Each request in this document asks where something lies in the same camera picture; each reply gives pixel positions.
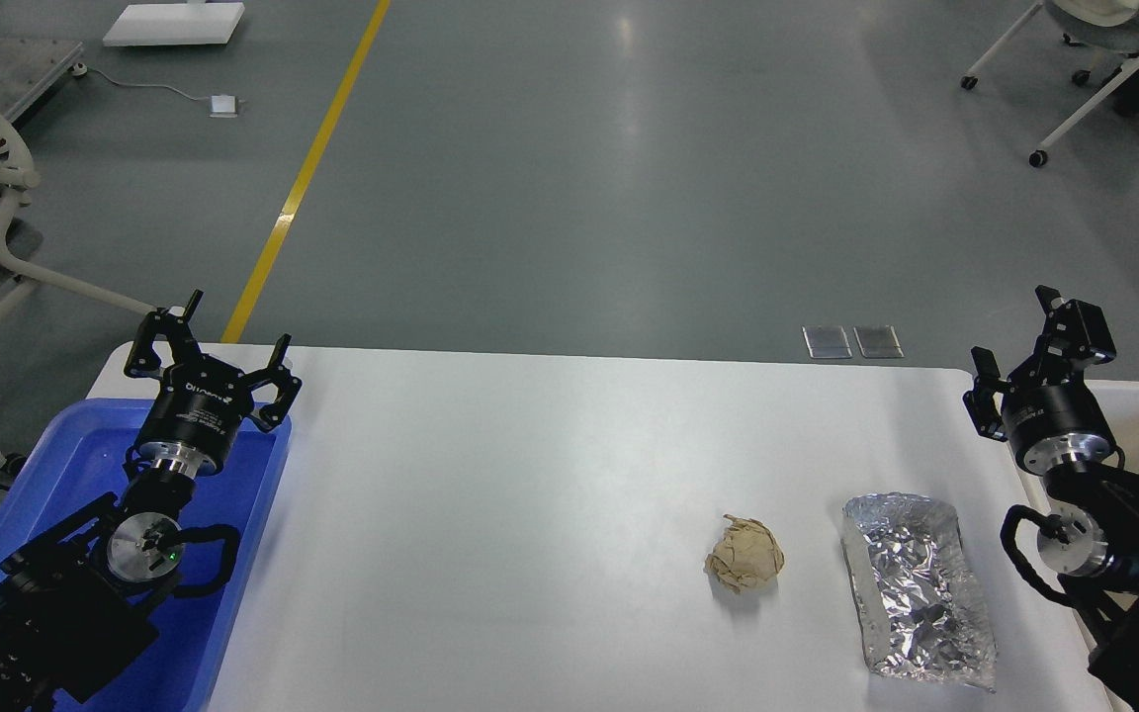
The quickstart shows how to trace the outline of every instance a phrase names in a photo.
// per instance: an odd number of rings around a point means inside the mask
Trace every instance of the aluminum foil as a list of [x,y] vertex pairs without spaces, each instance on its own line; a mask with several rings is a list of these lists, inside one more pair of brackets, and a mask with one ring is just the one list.
[[995,640],[957,510],[896,491],[857,497],[842,513],[869,671],[993,693]]

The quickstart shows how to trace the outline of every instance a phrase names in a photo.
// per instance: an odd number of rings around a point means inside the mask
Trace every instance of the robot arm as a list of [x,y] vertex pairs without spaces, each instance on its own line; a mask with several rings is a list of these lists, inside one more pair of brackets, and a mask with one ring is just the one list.
[[[59,689],[87,702],[157,639],[148,617],[159,604],[215,594],[235,572],[239,531],[182,529],[178,514],[196,478],[222,470],[241,420],[274,428],[302,379],[284,363],[287,334],[253,374],[199,350],[189,321],[200,296],[192,294],[182,316],[149,312],[131,347],[126,375],[158,379],[161,391],[126,451],[122,497],[107,492],[82,506],[0,566],[0,712],[47,712]],[[173,357],[164,369],[158,337]],[[274,401],[257,409],[253,392],[268,384]],[[207,542],[221,542],[218,572],[185,584],[178,564],[187,546]]]
[[[1111,425],[1083,383],[1084,369],[1113,360],[1113,338],[1092,303],[1063,301],[1052,288],[1035,293],[1046,312],[1035,350],[1007,379],[993,353],[973,350],[977,376],[964,402],[978,434],[1008,441],[1018,468],[1043,478],[1057,504],[1049,514],[1013,506],[1000,543],[1041,596],[1075,608],[1096,641],[1090,674],[1139,712],[1139,474],[1122,467]],[[1103,464],[1113,453],[1120,465]],[[1060,590],[1017,549],[1023,522],[1039,527],[1040,558]],[[1129,605],[1112,595],[1136,598]]]

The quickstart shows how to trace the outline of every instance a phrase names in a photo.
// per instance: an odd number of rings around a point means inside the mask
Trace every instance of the chair wheel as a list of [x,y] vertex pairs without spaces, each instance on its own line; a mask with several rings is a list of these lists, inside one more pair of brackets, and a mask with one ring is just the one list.
[[18,452],[13,452],[5,457],[6,463],[3,464],[3,473],[8,476],[17,476],[19,470],[24,468],[24,464],[28,460],[27,455],[19,455]]

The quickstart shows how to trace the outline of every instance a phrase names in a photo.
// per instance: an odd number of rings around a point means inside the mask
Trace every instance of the blue plastic tray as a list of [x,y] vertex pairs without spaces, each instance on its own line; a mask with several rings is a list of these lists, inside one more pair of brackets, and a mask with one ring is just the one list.
[[[107,491],[121,497],[125,450],[150,406],[82,401],[51,420],[0,506],[0,563],[79,506]],[[227,523],[240,530],[236,572],[227,587],[206,598],[166,600],[150,617],[159,639],[87,704],[58,694],[59,711],[198,712],[205,706],[284,472],[290,427],[285,423],[263,433],[245,420],[227,467],[199,478],[194,500],[183,509],[182,526]],[[181,564],[183,580],[208,581],[220,549],[190,546]]]

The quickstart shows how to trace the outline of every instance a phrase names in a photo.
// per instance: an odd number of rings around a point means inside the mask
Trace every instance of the crumpled paper ball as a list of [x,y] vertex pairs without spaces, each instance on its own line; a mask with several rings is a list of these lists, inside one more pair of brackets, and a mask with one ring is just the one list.
[[723,531],[722,540],[706,556],[706,568],[732,594],[768,584],[785,566],[785,553],[776,543],[776,537],[756,519],[741,519],[731,514],[724,514],[723,518],[729,519],[731,526]]

